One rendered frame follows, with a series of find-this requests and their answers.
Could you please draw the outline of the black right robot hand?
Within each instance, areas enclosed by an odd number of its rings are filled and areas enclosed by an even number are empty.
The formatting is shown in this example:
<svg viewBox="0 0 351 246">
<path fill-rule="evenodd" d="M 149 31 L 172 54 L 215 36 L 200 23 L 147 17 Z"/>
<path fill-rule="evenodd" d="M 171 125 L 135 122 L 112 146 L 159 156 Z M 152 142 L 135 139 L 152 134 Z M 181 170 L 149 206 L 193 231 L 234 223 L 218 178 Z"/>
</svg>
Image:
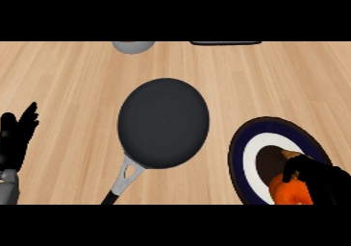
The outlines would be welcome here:
<svg viewBox="0 0 351 246">
<path fill-rule="evenodd" d="M 316 206 L 351 206 L 351 175 L 338 167 L 322 163 L 305 155 L 286 160 L 283 182 L 298 174 L 305 183 Z"/>
</svg>

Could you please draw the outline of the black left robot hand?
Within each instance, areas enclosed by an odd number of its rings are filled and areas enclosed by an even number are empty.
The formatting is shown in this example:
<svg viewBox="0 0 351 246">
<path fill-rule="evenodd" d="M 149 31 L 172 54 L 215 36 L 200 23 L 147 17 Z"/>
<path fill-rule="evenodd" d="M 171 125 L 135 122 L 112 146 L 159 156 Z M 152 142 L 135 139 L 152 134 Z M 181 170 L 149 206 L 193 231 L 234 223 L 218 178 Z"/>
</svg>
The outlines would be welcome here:
<svg viewBox="0 0 351 246">
<path fill-rule="evenodd" d="M 38 103 L 33 102 L 21 114 L 21 117 L 11 112 L 0 116 L 0 179 L 7 169 L 17 172 L 24 162 L 29 142 L 39 125 Z"/>
</svg>

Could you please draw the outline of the orange squash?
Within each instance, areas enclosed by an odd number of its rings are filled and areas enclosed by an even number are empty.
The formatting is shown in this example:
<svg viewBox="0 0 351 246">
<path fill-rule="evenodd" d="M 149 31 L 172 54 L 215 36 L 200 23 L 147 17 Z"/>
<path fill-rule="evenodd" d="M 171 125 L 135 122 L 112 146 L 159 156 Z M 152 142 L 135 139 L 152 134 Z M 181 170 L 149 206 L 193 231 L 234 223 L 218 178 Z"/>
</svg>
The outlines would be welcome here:
<svg viewBox="0 0 351 246">
<path fill-rule="evenodd" d="M 297 174 L 285 183 L 283 174 L 279 173 L 268 183 L 268 193 L 276 205 L 313 205 L 305 182 L 298 179 Z"/>
</svg>

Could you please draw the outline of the dark blue white plate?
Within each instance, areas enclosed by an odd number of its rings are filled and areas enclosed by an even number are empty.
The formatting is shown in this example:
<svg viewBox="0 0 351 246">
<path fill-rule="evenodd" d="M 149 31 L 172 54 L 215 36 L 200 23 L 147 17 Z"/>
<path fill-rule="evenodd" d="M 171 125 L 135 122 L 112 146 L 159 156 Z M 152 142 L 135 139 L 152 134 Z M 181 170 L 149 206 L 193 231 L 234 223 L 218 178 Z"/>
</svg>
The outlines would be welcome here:
<svg viewBox="0 0 351 246">
<path fill-rule="evenodd" d="M 311 134 L 279 117 L 258 117 L 237 129 L 228 146 L 228 173 L 245 205 L 273 205 L 270 180 L 283 172 L 282 150 L 300 152 L 334 165 Z"/>
</svg>

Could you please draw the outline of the dark grey frying pan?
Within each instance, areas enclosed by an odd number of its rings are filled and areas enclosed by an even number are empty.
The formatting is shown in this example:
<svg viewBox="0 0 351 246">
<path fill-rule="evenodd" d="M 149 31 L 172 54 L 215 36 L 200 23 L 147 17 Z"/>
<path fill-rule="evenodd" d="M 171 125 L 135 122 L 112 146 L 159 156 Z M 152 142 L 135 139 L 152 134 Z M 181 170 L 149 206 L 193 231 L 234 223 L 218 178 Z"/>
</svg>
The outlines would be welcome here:
<svg viewBox="0 0 351 246">
<path fill-rule="evenodd" d="M 117 131 L 123 164 L 103 205 L 116 203 L 146 169 L 172 168 L 199 152 L 209 132 L 209 110 L 196 88 L 172 78 L 135 88 L 120 108 Z"/>
</svg>

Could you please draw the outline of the grey round bowl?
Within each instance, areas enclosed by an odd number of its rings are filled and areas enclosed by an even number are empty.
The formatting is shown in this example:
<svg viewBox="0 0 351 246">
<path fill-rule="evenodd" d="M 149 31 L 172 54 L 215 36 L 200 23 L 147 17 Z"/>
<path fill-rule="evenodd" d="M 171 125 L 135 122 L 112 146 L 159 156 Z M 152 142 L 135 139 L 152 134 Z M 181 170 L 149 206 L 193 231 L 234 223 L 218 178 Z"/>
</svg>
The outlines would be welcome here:
<svg viewBox="0 0 351 246">
<path fill-rule="evenodd" d="M 153 41 L 115 41 L 115 48 L 125 54 L 135 55 L 146 52 L 153 46 Z"/>
</svg>

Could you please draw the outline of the dark flat tray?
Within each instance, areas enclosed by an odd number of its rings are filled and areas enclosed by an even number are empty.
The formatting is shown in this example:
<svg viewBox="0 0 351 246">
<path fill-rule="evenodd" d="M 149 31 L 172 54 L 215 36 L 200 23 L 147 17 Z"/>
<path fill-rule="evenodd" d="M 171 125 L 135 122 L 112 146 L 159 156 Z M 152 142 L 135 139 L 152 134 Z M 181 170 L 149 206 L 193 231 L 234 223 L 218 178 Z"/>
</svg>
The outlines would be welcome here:
<svg viewBox="0 0 351 246">
<path fill-rule="evenodd" d="M 223 46 L 223 45 L 255 45 L 261 44 L 261 41 L 190 41 L 193 45 L 200 46 Z"/>
</svg>

